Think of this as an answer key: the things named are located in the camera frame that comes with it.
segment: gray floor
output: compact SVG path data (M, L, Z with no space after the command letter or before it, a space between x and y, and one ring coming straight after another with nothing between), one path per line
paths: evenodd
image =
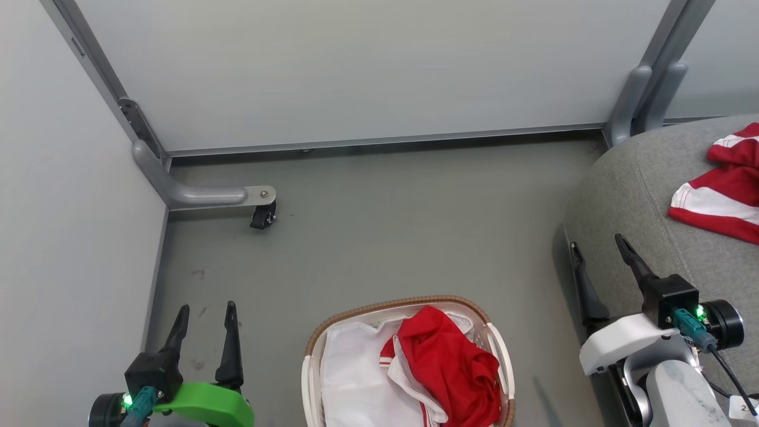
M225 304L235 300L256 425L300 427L301 363L321 321L388 299L456 294L505 339L518 427L604 425L578 361L557 243L564 206L600 147L347 149L175 167L190 184L273 185L279 221L259 232L246 210L173 217L149 348L189 303L181 371L185 381L212 381Z

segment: green plastic bracket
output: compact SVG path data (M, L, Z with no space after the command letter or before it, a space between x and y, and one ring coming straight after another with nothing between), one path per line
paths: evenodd
M253 410L241 394L207 382L184 383L171 403L153 408L168 410L218 427L253 427Z

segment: white cloth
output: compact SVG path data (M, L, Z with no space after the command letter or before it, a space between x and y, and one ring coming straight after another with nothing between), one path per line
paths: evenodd
M471 320L446 314L471 339ZM360 322L341 324L327 331L320 369L327 427L437 427L448 420L414 380L399 343L395 358L379 361L380 351L403 320L385 321L377 328Z

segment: green led light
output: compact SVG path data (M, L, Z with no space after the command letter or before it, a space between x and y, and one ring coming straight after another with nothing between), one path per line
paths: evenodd
M696 318L698 321L703 321L707 317L707 313L704 310L704 307L699 304L698 307L696 307Z

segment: red cloth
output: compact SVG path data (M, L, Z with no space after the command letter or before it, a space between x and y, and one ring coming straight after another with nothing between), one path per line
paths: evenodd
M398 330L411 374L448 415L445 427L486 427L500 417L498 359L470 342L455 323L427 306ZM392 358L390 339L379 355Z
M675 195L669 215L683 223L759 245L759 123L716 141L707 159L720 165Z

